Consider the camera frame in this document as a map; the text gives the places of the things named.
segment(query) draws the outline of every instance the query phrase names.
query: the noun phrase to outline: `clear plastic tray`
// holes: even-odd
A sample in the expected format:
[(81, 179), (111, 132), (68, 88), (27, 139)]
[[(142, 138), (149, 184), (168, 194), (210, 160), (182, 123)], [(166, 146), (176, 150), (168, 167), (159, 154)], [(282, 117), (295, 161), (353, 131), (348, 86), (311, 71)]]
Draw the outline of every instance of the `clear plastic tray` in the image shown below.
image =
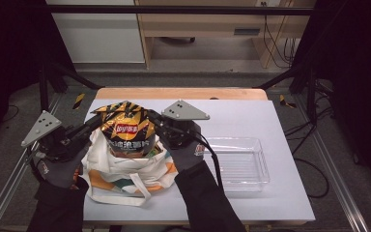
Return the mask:
[[(259, 139), (254, 137), (208, 137), (218, 156), (224, 191), (258, 192), (270, 181)], [(204, 160), (215, 176), (214, 162), (206, 148)]]

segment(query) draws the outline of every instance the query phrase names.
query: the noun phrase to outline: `robotic arm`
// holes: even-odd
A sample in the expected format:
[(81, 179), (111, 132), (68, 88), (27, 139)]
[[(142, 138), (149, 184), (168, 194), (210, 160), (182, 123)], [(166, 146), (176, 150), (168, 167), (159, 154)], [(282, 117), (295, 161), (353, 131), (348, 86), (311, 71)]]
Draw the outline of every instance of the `robotic arm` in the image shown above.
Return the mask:
[[(218, 184), (222, 187), (219, 164), (214, 151), (207, 140), (201, 140), (200, 137), (204, 138), (204, 136), (193, 130), (193, 120), (209, 120), (210, 115), (185, 101), (178, 100), (164, 109), (161, 114), (148, 109), (148, 117), (155, 124), (159, 139), (171, 150), (184, 148), (194, 140), (208, 148), (213, 154)], [(92, 131), (102, 123), (102, 117), (98, 113), (85, 124), (72, 130), (61, 126), (62, 123), (57, 118), (44, 111), (22, 141), (21, 146), (26, 148), (39, 141), (40, 148), (36, 156), (52, 162), (66, 162), (72, 160), (85, 147), (90, 141)]]

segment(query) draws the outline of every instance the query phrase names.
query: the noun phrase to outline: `white cabinet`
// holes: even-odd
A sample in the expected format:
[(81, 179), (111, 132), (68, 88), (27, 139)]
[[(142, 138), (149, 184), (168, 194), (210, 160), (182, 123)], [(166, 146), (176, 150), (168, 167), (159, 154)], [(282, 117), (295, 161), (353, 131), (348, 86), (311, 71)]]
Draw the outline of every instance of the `white cabinet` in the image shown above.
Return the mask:
[[(46, 0), (47, 4), (134, 5), (132, 0)], [(136, 14), (53, 14), (74, 63), (144, 63)]]

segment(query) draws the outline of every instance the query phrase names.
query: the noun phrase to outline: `white table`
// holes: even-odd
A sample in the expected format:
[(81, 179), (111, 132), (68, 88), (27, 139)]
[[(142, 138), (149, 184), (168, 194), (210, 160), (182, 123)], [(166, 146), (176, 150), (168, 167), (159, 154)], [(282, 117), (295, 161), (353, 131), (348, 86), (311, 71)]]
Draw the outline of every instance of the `white table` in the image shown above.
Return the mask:
[[(89, 112), (111, 103), (130, 101), (160, 112), (177, 99), (96, 98)], [(315, 220), (272, 101), (184, 100), (210, 114), (198, 121), (206, 137), (235, 136), (260, 139), (271, 181), (249, 197), (229, 197), (243, 224), (304, 224)], [(84, 220), (94, 224), (188, 224), (186, 204), (176, 185), (142, 207), (100, 204), (85, 199)]]

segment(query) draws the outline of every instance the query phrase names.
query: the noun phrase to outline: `desk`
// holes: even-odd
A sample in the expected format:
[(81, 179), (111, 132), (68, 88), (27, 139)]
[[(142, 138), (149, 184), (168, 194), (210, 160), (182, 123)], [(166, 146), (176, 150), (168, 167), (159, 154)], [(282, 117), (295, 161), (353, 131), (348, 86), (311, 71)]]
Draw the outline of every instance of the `desk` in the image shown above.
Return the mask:
[[(219, 100), (208, 100), (212, 97)], [(211, 115), (210, 120), (198, 122), (206, 137), (261, 140), (271, 181), (249, 197), (229, 197), (244, 224), (299, 225), (315, 219), (273, 103), (263, 90), (105, 88), (99, 90), (89, 112), (124, 100), (159, 112), (177, 99)], [(100, 204), (86, 196), (84, 220), (93, 224), (187, 224), (186, 204), (176, 185), (153, 193), (142, 207)]]
[[(260, 7), (259, 0), (135, 0), (137, 6), (232, 6)], [(272, 7), (313, 7), (316, 0), (278, 0)], [(263, 68), (277, 56), (272, 38), (301, 38), (309, 16), (269, 15), (267, 19), (270, 34), (265, 32), (263, 15), (216, 15), (216, 14), (138, 14), (140, 36), (146, 66), (149, 68), (155, 37), (244, 37), (252, 38)]]

